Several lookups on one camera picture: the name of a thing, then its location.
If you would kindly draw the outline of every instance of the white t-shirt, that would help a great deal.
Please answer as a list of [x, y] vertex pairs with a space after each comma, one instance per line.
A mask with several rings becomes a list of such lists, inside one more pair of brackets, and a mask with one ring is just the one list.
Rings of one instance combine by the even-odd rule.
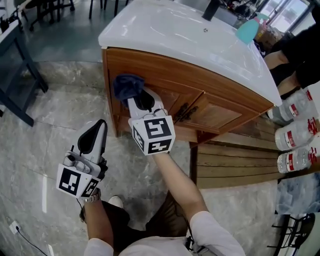
[[[237, 240], [208, 211], [196, 213], [190, 221], [193, 239], [199, 246], [206, 246], [217, 256], [245, 256]], [[119, 256], [191, 256], [185, 247], [185, 237], [152, 236], [138, 240]], [[114, 249], [106, 242], [92, 238], [84, 256], [113, 256]]]

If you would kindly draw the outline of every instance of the faucet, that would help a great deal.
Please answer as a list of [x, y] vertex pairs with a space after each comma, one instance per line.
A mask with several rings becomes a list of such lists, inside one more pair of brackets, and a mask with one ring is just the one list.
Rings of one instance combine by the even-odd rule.
[[211, 0], [204, 11], [202, 18], [210, 22], [221, 4], [223, 4], [221, 0]]

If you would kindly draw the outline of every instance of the sink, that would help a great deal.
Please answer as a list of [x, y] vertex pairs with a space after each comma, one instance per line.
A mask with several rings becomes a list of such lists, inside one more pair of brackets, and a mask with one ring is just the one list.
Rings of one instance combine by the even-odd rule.
[[254, 43], [244, 44], [236, 29], [169, 0], [134, 0], [102, 31], [102, 48], [155, 53], [188, 62], [249, 88], [279, 106], [275, 82]]

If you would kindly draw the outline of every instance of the power outlet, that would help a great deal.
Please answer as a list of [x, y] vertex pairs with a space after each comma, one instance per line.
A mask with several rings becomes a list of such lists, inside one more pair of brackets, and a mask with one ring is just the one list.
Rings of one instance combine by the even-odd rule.
[[14, 233], [14, 234], [18, 233], [18, 230], [17, 230], [16, 227], [18, 227], [19, 230], [21, 230], [20, 225], [19, 225], [18, 222], [16, 222], [16, 221], [12, 222], [11, 225], [9, 226], [11, 232]]

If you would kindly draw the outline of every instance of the cabinet handle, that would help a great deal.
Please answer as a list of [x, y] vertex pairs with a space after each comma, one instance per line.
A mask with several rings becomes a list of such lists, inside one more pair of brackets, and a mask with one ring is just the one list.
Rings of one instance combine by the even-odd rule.
[[183, 122], [184, 120], [191, 120], [191, 115], [193, 113], [195, 113], [198, 110], [198, 106], [195, 106], [193, 108], [190, 109], [190, 111], [188, 113], [186, 113], [183, 118], [180, 119], [180, 122]]
[[182, 117], [183, 113], [187, 110], [188, 106], [188, 103], [184, 103], [180, 107], [179, 111], [175, 114], [173, 121], [179, 120]]

